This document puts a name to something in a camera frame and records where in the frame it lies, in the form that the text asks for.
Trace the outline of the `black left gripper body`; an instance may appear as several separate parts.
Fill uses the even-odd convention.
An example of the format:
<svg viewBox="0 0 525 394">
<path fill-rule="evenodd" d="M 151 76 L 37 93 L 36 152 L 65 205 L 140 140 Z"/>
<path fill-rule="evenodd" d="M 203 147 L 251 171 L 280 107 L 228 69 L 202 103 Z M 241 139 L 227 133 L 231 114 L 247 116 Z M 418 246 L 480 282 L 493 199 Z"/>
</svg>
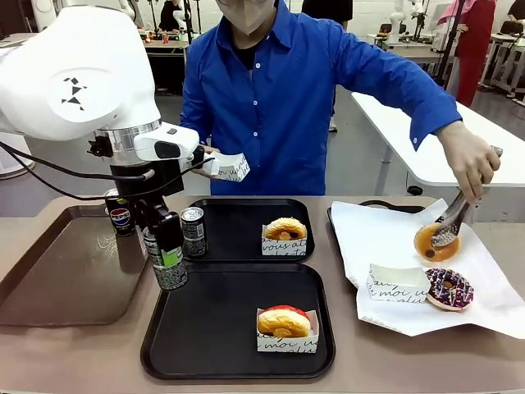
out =
<svg viewBox="0 0 525 394">
<path fill-rule="evenodd" d="M 180 177 L 180 165 L 177 160 L 141 163 L 128 167 L 111 165 L 110 170 L 113 176 L 139 176 L 148 170 L 154 171 L 153 176 L 145 181 L 115 181 L 119 195 L 136 195 L 156 190 L 164 185 L 167 186 L 152 195 L 147 195 L 147 198 L 167 197 L 184 190 L 184 183 Z"/>
</svg>

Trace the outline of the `person right hand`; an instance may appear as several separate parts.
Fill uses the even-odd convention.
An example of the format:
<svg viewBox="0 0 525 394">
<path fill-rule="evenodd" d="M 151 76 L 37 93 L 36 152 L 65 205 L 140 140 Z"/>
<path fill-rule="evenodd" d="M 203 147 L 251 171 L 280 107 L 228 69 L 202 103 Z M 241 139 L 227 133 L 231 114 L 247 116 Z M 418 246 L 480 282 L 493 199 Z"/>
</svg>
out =
<svg viewBox="0 0 525 394">
<path fill-rule="evenodd" d="M 219 158 L 220 151 L 208 146 L 199 145 L 193 152 L 191 165 L 193 172 L 207 178 L 218 175 L 221 166 Z"/>
</svg>

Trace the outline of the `person left hand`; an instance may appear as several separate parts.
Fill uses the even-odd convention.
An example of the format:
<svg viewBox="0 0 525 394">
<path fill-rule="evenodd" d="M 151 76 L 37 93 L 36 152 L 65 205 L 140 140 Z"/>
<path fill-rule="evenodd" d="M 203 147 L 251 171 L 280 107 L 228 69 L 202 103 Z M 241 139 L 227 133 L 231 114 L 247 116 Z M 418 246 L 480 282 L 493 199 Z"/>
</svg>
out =
<svg viewBox="0 0 525 394">
<path fill-rule="evenodd" d="M 461 122 L 444 127 L 437 134 L 447 163 L 471 204 L 483 194 L 483 185 L 491 182 L 500 168 L 496 151 L 481 137 L 474 135 Z"/>
</svg>

